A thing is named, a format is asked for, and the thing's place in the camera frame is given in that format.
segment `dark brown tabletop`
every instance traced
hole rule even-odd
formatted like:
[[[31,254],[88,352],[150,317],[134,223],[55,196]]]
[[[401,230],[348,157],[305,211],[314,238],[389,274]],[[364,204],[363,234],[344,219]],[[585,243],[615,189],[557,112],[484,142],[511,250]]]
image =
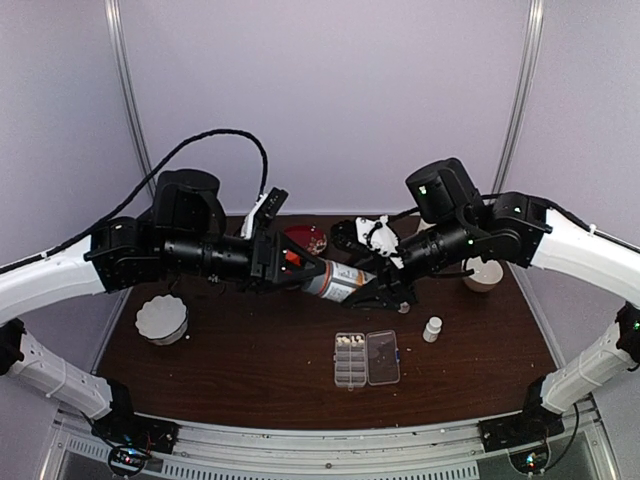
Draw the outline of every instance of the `dark brown tabletop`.
[[[342,217],[280,217],[328,232]],[[401,222],[404,236],[416,218]],[[344,255],[330,248],[328,258]],[[471,419],[518,410],[526,387],[554,370],[540,330],[511,272],[487,294],[460,279],[418,282],[420,303],[406,315],[347,310],[300,291],[237,293],[183,277],[175,293],[189,308],[189,339],[158,347],[134,326],[144,302],[168,282],[136,287],[99,373],[126,384],[142,413],[259,428],[356,429]],[[422,339],[443,319],[440,338]],[[393,329],[400,382],[347,391],[333,379],[337,332]]]

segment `clear plastic box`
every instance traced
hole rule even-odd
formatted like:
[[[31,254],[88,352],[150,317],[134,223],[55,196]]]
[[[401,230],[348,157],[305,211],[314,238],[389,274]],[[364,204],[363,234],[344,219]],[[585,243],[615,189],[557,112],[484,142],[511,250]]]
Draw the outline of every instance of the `clear plastic box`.
[[[335,336],[334,381],[353,390],[400,381],[396,334],[393,330],[364,333],[340,332]]]

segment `ventilation grille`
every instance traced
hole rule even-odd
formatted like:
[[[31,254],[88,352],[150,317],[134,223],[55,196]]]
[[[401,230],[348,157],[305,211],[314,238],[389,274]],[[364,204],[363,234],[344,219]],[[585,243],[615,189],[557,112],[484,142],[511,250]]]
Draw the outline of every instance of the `ventilation grille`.
[[[85,438],[71,437],[67,444],[69,452],[106,462],[109,448]],[[225,471],[219,468],[183,463],[179,459],[165,459],[160,472],[144,470],[149,476],[171,480],[304,480],[321,478],[318,475],[272,475],[265,476],[242,471]],[[476,462],[465,462],[446,467],[426,468],[410,473],[379,475],[331,475],[333,480],[479,480]]]

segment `white bottle cap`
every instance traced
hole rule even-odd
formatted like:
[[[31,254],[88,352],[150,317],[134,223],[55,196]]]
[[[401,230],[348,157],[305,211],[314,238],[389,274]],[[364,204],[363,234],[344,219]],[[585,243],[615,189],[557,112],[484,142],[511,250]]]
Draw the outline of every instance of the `white bottle cap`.
[[[433,343],[438,338],[438,334],[442,330],[442,319],[440,317],[431,317],[427,322],[422,338],[425,342]]]

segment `white wall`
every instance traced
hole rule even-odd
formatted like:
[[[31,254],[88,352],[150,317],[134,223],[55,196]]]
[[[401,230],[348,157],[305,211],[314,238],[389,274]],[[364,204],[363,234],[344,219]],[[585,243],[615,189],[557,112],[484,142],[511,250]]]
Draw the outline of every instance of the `white wall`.
[[[140,173],[102,2],[5,1],[1,6],[4,264],[93,223],[122,200]],[[77,299],[22,320],[51,350],[88,368],[115,300],[106,295]],[[0,405],[0,477],[35,478],[56,405],[7,377],[0,378]]]
[[[640,4],[547,2],[531,97],[507,188],[551,198],[640,244]],[[622,300],[560,274],[528,271],[567,360],[615,319]],[[640,377],[597,391],[622,478],[640,478]]]
[[[214,127],[255,133],[287,213],[412,205],[404,179],[459,156],[491,189],[520,67],[528,2],[122,2],[151,158]],[[246,140],[189,147],[175,165],[222,181],[227,211],[255,200]]]

